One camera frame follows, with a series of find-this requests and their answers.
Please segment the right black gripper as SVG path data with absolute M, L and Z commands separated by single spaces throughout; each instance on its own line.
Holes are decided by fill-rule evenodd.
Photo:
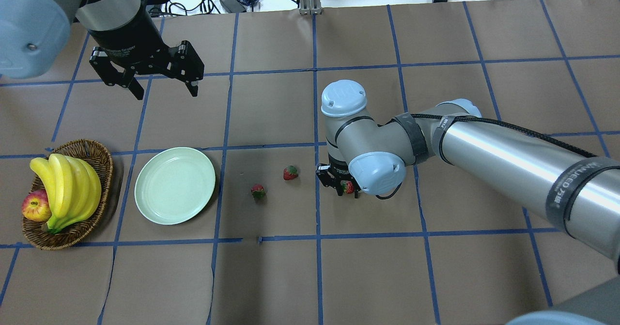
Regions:
M 350 180 L 355 186 L 355 192 L 350 193 L 355 199 L 359 199 L 359 193 L 361 188 L 356 179 L 351 175 L 348 165 L 332 155 L 328 154 L 328 163 L 318 163 L 316 168 L 317 179 L 324 187 L 330 187 L 336 190 L 338 196 L 347 195 L 344 193 L 343 184 L 344 180 Z

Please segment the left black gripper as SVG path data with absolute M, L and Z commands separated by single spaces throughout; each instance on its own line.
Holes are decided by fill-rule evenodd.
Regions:
M 143 100 L 145 91 L 135 74 L 163 74 L 183 82 L 192 97 L 199 95 L 204 74 L 199 54 L 188 40 L 168 47 L 146 10 L 117 29 L 88 32 L 99 47 L 93 48 L 89 63 L 104 84 L 118 85 Z

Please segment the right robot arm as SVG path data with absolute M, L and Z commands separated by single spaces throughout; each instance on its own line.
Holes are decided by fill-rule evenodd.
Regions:
M 336 284 L 336 253 L 328 244 L 330 324 L 502 325 L 540 312 L 570 312 L 619 323 L 619 162 L 596 138 L 565 141 L 591 148 L 585 157 L 503 125 L 483 122 L 477 108 L 449 93 L 407 110 L 399 85 L 393 106 L 369 112 L 370 92 L 333 78 L 310 87 L 320 142 L 317 182 L 322 226 L 342 229 L 363 209 L 382 244 L 369 252 L 410 248 L 420 277 L 397 272 L 370 277 L 382 263 Z M 354 180 L 359 200 L 342 196 L 342 217 L 329 212 L 341 181 Z M 375 283 L 379 296 L 363 288 Z M 350 301 L 345 287 L 361 288 Z

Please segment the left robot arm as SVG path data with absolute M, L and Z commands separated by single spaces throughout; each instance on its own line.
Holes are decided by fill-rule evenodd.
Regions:
M 204 74 L 199 54 L 187 40 L 166 45 L 142 0 L 1 0 L 1 74 L 45 74 L 68 43 L 74 20 L 97 43 L 89 62 L 104 84 L 142 100 L 137 75 L 161 74 L 197 97 Z

